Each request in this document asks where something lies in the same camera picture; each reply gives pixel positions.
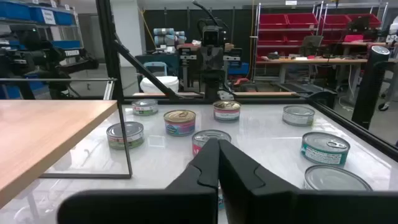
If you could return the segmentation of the black tower fan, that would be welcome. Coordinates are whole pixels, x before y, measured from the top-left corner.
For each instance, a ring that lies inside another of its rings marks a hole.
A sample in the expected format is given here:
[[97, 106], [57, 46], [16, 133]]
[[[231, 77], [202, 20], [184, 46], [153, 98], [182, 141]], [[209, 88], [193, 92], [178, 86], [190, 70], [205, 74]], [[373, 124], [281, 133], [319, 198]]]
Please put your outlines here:
[[389, 55], [390, 51], [383, 46], [373, 45], [369, 49], [368, 61], [351, 118], [365, 129], [370, 127]]

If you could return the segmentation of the black room partition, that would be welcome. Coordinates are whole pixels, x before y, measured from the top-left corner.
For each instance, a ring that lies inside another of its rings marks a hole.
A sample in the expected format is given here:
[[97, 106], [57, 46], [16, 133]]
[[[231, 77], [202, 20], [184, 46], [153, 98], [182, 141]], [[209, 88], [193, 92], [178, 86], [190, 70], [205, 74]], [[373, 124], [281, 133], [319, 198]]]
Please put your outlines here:
[[[249, 38], [252, 22], [251, 10], [217, 9], [212, 10], [212, 14], [229, 27], [228, 41], [243, 50], [242, 61], [248, 63], [251, 55]], [[197, 21], [206, 17], [205, 12], [193, 7], [182, 10], [146, 10], [144, 12], [146, 49], [155, 49], [151, 39], [155, 28], [174, 28], [176, 31], [184, 31], [188, 43], [193, 40], [200, 40], [201, 35], [197, 29]]]

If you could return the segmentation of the light blue chair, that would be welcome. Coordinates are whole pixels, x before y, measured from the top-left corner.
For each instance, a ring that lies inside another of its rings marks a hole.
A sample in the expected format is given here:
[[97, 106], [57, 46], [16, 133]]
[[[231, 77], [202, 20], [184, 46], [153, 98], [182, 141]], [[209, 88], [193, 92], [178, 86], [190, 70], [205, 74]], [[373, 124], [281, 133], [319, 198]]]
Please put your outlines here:
[[168, 75], [167, 64], [164, 62], [146, 62], [144, 63], [144, 67], [146, 67], [146, 69], [148, 69], [155, 77]]

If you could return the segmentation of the black office chair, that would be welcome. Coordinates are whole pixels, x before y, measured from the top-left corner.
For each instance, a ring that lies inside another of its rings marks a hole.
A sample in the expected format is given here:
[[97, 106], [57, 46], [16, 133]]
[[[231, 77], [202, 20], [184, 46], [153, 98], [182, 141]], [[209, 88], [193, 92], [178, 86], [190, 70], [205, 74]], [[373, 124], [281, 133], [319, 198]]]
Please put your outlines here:
[[299, 54], [304, 57], [317, 55], [322, 41], [323, 41], [322, 35], [308, 35], [304, 37], [303, 42], [299, 49]]

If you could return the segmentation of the wooden workbench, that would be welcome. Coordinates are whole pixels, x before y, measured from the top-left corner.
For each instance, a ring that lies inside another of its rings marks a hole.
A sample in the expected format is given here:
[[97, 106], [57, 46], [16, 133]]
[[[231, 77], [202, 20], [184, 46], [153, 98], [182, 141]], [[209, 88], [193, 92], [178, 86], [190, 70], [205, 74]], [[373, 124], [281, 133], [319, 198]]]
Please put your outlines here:
[[293, 64], [303, 64], [303, 65], [352, 65], [356, 66], [356, 71], [361, 70], [361, 64], [366, 63], [366, 59], [341, 59], [341, 58], [313, 58], [313, 59], [306, 59], [306, 60], [296, 60], [296, 59], [275, 59], [270, 60], [262, 57], [262, 60], [259, 64], [276, 64], [280, 65], [280, 72], [279, 72], [279, 83], [285, 83], [285, 76], [287, 73], [287, 66]]

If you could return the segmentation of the wooden shelf board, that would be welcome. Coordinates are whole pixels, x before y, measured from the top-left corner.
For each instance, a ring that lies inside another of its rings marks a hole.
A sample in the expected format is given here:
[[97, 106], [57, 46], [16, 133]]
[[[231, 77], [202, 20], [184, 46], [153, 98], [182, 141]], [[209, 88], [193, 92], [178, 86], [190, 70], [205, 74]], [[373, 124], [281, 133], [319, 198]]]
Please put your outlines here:
[[0, 100], [0, 209], [117, 108], [114, 100]]

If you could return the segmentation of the teal label silver can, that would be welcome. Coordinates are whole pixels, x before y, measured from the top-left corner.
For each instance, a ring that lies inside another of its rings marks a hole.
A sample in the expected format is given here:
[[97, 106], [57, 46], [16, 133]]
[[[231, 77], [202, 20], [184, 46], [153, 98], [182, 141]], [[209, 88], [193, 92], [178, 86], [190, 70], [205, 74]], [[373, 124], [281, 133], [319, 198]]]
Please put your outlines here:
[[319, 164], [342, 166], [350, 149], [348, 141], [333, 134], [309, 132], [302, 137], [302, 155]]

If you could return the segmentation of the blue crate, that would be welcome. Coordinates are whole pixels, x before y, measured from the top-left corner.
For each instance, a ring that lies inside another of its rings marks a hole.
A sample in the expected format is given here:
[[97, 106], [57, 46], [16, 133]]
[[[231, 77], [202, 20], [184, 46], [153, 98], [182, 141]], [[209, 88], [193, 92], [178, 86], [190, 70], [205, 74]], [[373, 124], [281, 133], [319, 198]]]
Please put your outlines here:
[[249, 73], [249, 64], [245, 62], [230, 63], [228, 66], [228, 75], [247, 75]]

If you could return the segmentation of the white label silver can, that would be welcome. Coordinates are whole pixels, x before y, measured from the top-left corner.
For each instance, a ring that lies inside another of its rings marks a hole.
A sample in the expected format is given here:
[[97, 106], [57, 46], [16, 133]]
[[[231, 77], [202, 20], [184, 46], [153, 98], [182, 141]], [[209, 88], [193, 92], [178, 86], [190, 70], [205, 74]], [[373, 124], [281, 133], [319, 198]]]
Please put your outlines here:
[[283, 108], [282, 120], [294, 126], [311, 126], [315, 111], [304, 106], [285, 106]]

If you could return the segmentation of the red label silver can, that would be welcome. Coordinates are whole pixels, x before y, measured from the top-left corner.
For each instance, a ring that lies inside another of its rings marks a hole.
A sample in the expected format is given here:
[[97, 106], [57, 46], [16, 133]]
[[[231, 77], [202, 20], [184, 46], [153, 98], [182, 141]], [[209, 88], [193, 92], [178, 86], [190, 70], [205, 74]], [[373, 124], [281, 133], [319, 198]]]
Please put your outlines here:
[[223, 139], [231, 142], [231, 136], [224, 131], [216, 129], [202, 130], [192, 136], [192, 154], [196, 156], [209, 139]]

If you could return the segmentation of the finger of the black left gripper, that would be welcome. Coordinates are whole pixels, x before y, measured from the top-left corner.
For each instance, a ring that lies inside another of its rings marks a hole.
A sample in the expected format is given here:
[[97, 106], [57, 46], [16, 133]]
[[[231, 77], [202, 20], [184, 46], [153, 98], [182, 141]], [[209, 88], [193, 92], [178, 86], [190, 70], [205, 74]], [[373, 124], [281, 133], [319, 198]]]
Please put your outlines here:
[[213, 48], [212, 49], [212, 73], [214, 75], [220, 76], [223, 71], [223, 49], [222, 48]]
[[211, 70], [211, 51], [212, 48], [201, 48], [201, 74], [205, 74]]

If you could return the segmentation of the green label silver tuna can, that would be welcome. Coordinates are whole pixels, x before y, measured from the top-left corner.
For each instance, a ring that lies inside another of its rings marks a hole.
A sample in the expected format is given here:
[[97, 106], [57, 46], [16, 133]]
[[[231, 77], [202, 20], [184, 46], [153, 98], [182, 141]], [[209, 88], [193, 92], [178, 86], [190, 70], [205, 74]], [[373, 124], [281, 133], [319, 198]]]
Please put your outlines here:
[[[125, 122], [127, 148], [133, 149], [144, 142], [144, 126], [135, 121]], [[113, 149], [125, 149], [121, 123], [113, 124], [106, 130], [108, 145]]]
[[311, 190], [373, 191], [372, 187], [356, 174], [326, 165], [309, 167], [304, 173], [303, 187]]
[[135, 115], [150, 116], [158, 112], [158, 101], [155, 99], [142, 99], [132, 102], [132, 109]]

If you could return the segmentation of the blue bins shelving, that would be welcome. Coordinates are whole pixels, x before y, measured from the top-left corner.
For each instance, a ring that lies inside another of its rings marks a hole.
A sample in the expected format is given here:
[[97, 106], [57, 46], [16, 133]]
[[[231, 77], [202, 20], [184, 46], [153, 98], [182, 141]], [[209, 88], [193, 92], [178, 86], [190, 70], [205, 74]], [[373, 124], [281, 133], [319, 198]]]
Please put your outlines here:
[[60, 0], [0, 0], [0, 35], [14, 25], [35, 25], [42, 39], [63, 49], [83, 47], [78, 14]]

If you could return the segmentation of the rolled grey-blue mats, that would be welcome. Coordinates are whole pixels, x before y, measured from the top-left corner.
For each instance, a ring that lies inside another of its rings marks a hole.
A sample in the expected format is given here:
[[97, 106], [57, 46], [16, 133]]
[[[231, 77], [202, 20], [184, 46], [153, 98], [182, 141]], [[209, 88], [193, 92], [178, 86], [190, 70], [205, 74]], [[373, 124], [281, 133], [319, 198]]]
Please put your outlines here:
[[176, 46], [187, 40], [184, 31], [175, 31], [174, 28], [155, 28], [153, 33], [156, 46]]

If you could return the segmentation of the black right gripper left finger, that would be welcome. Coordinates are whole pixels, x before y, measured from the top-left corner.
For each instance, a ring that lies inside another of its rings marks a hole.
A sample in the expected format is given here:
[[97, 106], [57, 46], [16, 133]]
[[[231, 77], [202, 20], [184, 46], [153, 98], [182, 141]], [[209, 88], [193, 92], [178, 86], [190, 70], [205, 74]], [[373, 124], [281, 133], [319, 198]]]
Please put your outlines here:
[[217, 224], [220, 145], [210, 139], [164, 189], [86, 190], [65, 199], [58, 224]]

